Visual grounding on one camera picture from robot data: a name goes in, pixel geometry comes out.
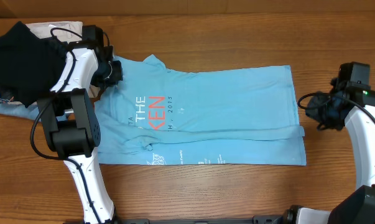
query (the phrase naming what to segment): black cloth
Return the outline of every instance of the black cloth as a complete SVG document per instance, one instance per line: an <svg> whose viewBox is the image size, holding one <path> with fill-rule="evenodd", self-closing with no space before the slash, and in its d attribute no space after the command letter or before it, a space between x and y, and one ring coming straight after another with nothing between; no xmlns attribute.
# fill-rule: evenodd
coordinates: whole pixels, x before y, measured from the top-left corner
<svg viewBox="0 0 375 224"><path fill-rule="evenodd" d="M0 103L11 103L19 101L15 97L17 89L0 84Z"/></svg>
<svg viewBox="0 0 375 224"><path fill-rule="evenodd" d="M13 100L25 107L48 93L65 66L65 49L59 45L39 39L22 22L16 23L0 37L0 93L11 92Z"/></svg>

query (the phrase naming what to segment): folded t-shirt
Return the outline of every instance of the folded t-shirt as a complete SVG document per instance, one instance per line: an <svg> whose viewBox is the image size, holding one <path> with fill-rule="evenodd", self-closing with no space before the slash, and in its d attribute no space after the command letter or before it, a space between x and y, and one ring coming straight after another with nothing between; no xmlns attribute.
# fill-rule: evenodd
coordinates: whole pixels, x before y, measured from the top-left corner
<svg viewBox="0 0 375 224"><path fill-rule="evenodd" d="M118 60L124 81L95 103L101 163L305 165L289 66L185 73L153 55Z"/></svg>

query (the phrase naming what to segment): red letters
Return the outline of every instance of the red letters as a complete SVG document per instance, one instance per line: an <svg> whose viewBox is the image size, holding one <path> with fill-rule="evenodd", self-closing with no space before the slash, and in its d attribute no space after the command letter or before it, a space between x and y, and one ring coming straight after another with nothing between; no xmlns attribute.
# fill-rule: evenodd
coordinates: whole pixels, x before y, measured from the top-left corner
<svg viewBox="0 0 375 224"><path fill-rule="evenodd" d="M152 117L151 111L149 111L149 119L165 119L165 111L162 111L162 117L158 117L158 112L155 112L155 117Z"/></svg>
<svg viewBox="0 0 375 224"><path fill-rule="evenodd" d="M161 127L165 124L165 122L160 123L160 125L158 125L158 126L154 126L150 121L149 121L149 124L150 124L150 126L151 126L154 130L158 130L159 128L161 128Z"/></svg>
<svg viewBox="0 0 375 224"><path fill-rule="evenodd" d="M164 96L150 96L149 98L150 99L158 99L156 102L154 102L153 104L151 104L149 106L149 108L154 108L154 109L163 109L163 108L165 108L165 106L156 106L157 103L160 103L162 100L165 99Z"/></svg>

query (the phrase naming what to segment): wood grain surface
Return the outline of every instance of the wood grain surface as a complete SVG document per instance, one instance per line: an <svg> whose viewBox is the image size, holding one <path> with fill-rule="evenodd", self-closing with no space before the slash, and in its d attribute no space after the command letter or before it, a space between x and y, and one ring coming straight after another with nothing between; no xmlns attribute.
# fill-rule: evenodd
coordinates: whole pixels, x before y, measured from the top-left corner
<svg viewBox="0 0 375 224"><path fill-rule="evenodd" d="M0 18L375 11L375 0L0 0Z"/></svg>
<svg viewBox="0 0 375 224"><path fill-rule="evenodd" d="M96 24L109 34L117 55L143 60L155 54L175 70L291 65L298 97L328 91L342 63L369 63L375 90L375 12L22 19L61 20ZM0 35L16 21L0 19ZM355 188L348 133L317 132L316 122L302 110L299 115L305 167L102 165L106 188L123 218L251 217L282 213L292 204L331 210ZM83 210L71 175L62 162L34 154L31 125L0 115L0 222L80 220ZM41 126L35 139L49 153Z"/></svg>

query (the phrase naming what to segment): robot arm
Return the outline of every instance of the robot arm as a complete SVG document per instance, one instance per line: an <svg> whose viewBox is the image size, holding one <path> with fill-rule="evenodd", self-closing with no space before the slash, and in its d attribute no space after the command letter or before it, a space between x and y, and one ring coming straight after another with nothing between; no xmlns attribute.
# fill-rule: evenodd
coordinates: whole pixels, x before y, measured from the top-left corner
<svg viewBox="0 0 375 224"><path fill-rule="evenodd" d="M296 223L353 224L375 222L375 91L369 86L369 65L341 65L338 78L332 80L329 94L312 93L298 100L306 115L320 124L318 130L346 126L353 145L356 164L356 192L332 212L300 208ZM313 96L307 107L300 102Z"/></svg>
<svg viewBox="0 0 375 224"><path fill-rule="evenodd" d="M74 55L67 53L63 73L51 89L52 94L61 92L55 98L39 99L37 104L41 111L50 103L41 116L45 138L71 172L83 205L84 223L116 223L114 203L98 162L100 126L87 91L91 84L102 89L117 84L122 80L121 64L113 61L112 46L104 46L100 28L84 26L82 39L68 46ZM74 113L75 120L57 121L56 116L64 113Z"/></svg>
<svg viewBox="0 0 375 224"><path fill-rule="evenodd" d="M375 106L364 107L375 117ZM356 188L375 184L375 124L354 107L345 118L356 164Z"/></svg>

